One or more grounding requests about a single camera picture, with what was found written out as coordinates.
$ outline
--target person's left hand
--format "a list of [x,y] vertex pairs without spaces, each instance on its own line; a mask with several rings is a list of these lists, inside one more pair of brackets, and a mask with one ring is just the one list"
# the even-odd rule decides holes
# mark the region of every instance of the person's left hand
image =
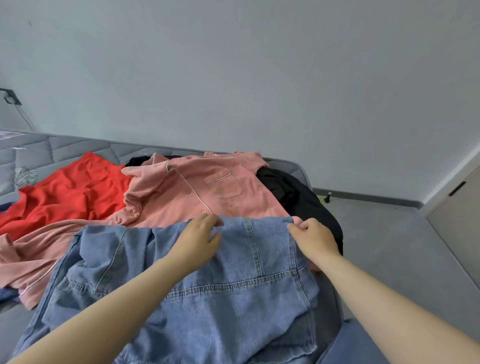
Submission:
[[218,250],[221,234],[215,233],[210,240],[214,226],[223,226],[222,219],[217,215],[202,214],[194,218],[167,254],[167,257],[176,260],[180,267],[185,268],[185,275],[201,268]]

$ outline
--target gray baseboard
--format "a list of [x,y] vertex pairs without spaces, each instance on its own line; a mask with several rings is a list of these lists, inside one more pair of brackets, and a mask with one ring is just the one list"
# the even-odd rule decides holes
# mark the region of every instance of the gray baseboard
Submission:
[[332,197],[346,198],[349,200],[378,202],[379,204],[406,206],[406,207],[414,207],[414,208],[421,208],[423,206],[423,203],[421,201],[404,200],[402,198],[382,197],[382,196],[374,196],[370,194],[354,194],[351,192],[326,190],[323,188],[313,188],[313,192],[315,192],[315,194],[319,196],[327,196],[327,194],[331,192]]

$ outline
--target white piping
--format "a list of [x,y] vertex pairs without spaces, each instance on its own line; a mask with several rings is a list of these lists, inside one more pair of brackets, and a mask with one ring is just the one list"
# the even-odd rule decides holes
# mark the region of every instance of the white piping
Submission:
[[48,273],[50,273],[50,271],[53,269],[53,267],[57,264],[57,262],[55,262],[54,265],[52,265],[44,274],[42,274],[42,276],[38,279],[36,279],[33,283],[30,283],[27,288],[24,289],[24,291],[18,296],[19,298],[23,296],[23,294],[25,292],[27,292],[27,289],[33,287],[34,285],[36,285],[41,279],[43,279]]
[[[168,164],[170,163],[170,161],[167,162],[167,165],[166,165],[166,168],[167,168],[167,173],[168,173]],[[178,169],[176,169],[175,167],[170,167],[170,170],[176,170],[179,175],[183,178],[183,180],[185,181],[185,183],[187,183],[187,185],[192,189],[193,193],[195,194],[195,196],[198,197],[198,199],[200,200],[200,202],[208,209],[208,211],[210,211],[211,214],[213,214],[213,211],[207,206],[207,204],[205,202],[203,202],[203,200],[200,198],[200,196],[197,194],[197,192],[193,189],[193,187],[187,182],[187,180],[185,179],[185,177],[182,176],[182,174],[180,173],[180,171]]]
[[211,180],[211,181],[208,181],[208,182],[205,182],[205,183],[221,181],[222,179],[227,178],[228,176],[231,176],[231,175],[232,174],[230,173],[230,174],[227,174],[225,177],[219,178],[218,180]]

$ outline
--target floor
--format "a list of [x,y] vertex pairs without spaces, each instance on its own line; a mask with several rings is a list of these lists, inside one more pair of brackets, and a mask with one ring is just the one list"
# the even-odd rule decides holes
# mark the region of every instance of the floor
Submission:
[[480,341],[480,291],[416,209],[338,198],[325,206],[342,226],[346,258]]

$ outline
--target bed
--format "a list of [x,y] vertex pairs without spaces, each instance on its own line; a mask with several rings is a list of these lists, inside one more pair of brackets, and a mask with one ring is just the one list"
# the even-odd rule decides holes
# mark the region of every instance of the bed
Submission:
[[[0,139],[0,205],[17,201],[18,189],[34,184],[54,171],[93,152],[115,164],[125,164],[132,157],[159,153],[169,155],[202,155],[204,151],[118,143],[107,140],[85,139],[71,136],[18,133]],[[270,167],[283,170],[311,188],[305,170],[297,163],[265,158]],[[323,351],[337,334],[342,314],[339,300],[330,282],[317,276],[320,285],[317,322],[317,341]],[[0,363],[8,361],[15,344],[27,326],[32,311],[16,303],[0,303]]]

